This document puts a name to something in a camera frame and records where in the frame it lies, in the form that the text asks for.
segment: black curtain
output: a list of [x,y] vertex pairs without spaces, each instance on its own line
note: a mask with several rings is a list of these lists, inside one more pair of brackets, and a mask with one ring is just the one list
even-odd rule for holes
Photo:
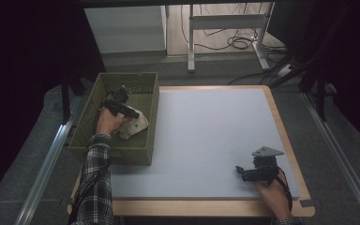
[[340,4],[344,3],[350,9],[321,55],[317,66],[321,70],[310,69],[307,75],[316,77],[318,72],[323,73],[325,81],[337,89],[334,103],[360,132],[360,0],[315,1],[304,37],[306,45],[296,53],[296,58],[305,62],[315,53]]
[[0,180],[38,120],[47,91],[68,77],[105,68],[83,8],[77,2],[0,1]]

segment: hand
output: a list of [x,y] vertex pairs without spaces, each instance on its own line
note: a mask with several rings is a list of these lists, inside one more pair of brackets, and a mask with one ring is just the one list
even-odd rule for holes
[[[278,177],[286,184],[286,178],[282,170],[279,170]],[[285,191],[277,180],[274,180],[268,187],[259,182],[253,182],[253,185],[259,191],[262,201],[273,211],[276,219],[293,217]]]
[[110,110],[102,108],[100,111],[100,116],[97,121],[96,134],[107,133],[111,134],[114,131],[117,131],[123,124],[131,121],[132,118],[118,118],[115,117]]

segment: wall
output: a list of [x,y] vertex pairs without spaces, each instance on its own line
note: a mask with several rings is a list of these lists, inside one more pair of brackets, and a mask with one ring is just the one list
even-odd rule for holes
[[100,53],[166,50],[165,7],[87,8]]

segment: metal rail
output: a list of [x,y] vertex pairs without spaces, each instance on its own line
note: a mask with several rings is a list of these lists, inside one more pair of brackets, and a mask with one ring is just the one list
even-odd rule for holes
[[54,169],[54,165],[60,156],[61,149],[65,143],[67,135],[71,129],[72,123],[75,118],[75,113],[78,112],[78,109],[81,105],[82,97],[76,96],[71,103],[72,114],[69,117],[69,120],[66,124],[60,126],[57,131],[57,134],[52,142],[52,146],[49,149],[48,155],[45,157],[43,164],[37,174],[37,178],[34,181],[31,190],[22,205],[20,214],[18,215],[16,225],[30,224],[31,219],[33,218],[35,211],[37,210],[40,198],[42,197],[43,191],[49,181],[49,178]]
[[355,173],[353,166],[350,164],[349,160],[344,155],[343,150],[341,149],[340,145],[338,144],[338,141],[336,140],[330,127],[317,114],[317,112],[315,110],[316,108],[315,108],[314,100],[311,98],[311,96],[308,96],[305,93],[302,93],[302,96],[305,99],[305,101],[309,107],[309,110],[310,110],[318,128],[320,129],[323,137],[325,138],[339,168],[343,172],[356,199],[360,203],[360,179],[359,179],[358,175]]

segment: power strip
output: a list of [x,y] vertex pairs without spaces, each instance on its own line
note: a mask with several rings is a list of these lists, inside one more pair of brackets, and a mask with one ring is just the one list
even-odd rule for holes
[[294,69],[294,66],[291,64],[286,65],[282,70],[279,71],[279,73],[277,74],[279,77],[283,77],[286,74],[288,74],[289,72],[292,71],[292,69]]

